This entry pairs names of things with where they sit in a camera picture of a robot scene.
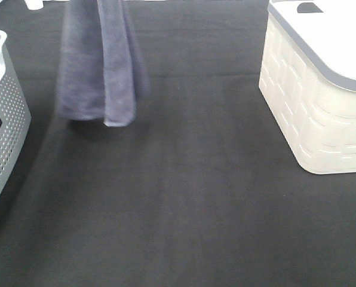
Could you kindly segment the grey-purple microfibre towel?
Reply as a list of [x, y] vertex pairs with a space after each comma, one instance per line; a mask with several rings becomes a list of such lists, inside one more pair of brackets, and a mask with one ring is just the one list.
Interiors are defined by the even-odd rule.
[[62, 31], [56, 111], [68, 120], [124, 127], [149, 92], [125, 1], [69, 1]]

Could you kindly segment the black table cloth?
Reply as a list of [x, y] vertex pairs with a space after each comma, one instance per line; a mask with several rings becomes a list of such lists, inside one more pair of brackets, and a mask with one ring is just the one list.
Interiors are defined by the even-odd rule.
[[266, 1], [130, 1], [135, 122], [54, 115], [62, 2], [0, 4], [32, 114], [0, 196], [0, 286], [356, 286], [356, 173], [294, 159], [258, 89]]

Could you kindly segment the cream woven-pattern storage box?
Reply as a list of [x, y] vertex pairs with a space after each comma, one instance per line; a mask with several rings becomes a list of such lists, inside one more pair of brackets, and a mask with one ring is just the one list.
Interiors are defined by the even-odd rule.
[[303, 169], [356, 172], [356, 92], [328, 82], [273, 16], [259, 89]]

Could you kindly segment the grey perforated plastic basket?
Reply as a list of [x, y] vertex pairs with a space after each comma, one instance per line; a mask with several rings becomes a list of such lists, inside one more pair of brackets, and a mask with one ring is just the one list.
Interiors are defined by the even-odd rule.
[[0, 30], [0, 195], [22, 150], [31, 114]]

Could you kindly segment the white lid with grey rim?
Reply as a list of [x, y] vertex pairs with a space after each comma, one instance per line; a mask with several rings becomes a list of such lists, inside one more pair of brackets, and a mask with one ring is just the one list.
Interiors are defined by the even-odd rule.
[[356, 92], [356, 1], [270, 1], [268, 12], [327, 81]]

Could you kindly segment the white cylinder at table edge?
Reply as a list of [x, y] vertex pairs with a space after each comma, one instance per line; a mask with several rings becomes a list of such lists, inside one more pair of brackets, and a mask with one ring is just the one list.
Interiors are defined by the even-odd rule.
[[44, 7], [43, 0], [24, 0], [24, 2], [31, 11], [40, 10]]

